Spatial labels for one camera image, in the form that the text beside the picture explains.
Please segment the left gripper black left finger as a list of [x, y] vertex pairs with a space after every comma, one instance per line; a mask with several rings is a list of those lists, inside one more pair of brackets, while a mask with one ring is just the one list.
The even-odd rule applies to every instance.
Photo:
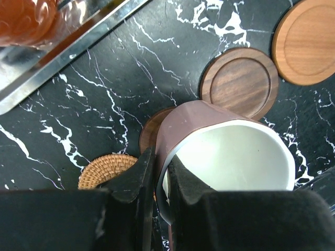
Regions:
[[1, 250], [150, 250], [154, 161], [101, 188], [1, 192]]

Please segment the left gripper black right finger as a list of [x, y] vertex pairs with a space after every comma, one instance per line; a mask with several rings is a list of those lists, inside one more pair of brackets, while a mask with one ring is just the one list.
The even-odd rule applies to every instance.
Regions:
[[174, 157], [171, 250], [334, 250], [334, 217], [310, 190], [215, 191]]

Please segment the pink mug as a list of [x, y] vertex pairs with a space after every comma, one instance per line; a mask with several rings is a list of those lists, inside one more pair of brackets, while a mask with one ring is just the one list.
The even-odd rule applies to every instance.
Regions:
[[155, 144], [155, 195], [161, 217], [172, 222], [167, 169], [174, 157], [217, 191], [292, 191], [296, 166], [270, 127], [202, 100], [175, 107]]

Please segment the dark brown wooden coaster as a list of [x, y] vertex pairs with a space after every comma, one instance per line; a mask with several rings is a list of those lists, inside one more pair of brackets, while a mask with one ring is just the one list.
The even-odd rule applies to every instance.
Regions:
[[168, 107], [155, 113], [144, 125], [139, 138], [139, 149], [142, 154], [148, 147], [156, 145], [158, 130], [166, 116], [174, 110], [174, 107]]

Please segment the light brown wooden coaster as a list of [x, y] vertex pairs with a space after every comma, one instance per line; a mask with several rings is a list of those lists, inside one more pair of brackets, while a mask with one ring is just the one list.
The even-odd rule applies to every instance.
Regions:
[[334, 1], [300, 1], [281, 19], [272, 41], [281, 77], [300, 86], [334, 74]]

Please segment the orange red mug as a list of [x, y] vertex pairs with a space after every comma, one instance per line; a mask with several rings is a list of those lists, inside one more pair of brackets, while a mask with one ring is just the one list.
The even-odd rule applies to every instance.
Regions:
[[41, 44], [57, 12], [57, 1], [1, 1], [1, 46]]

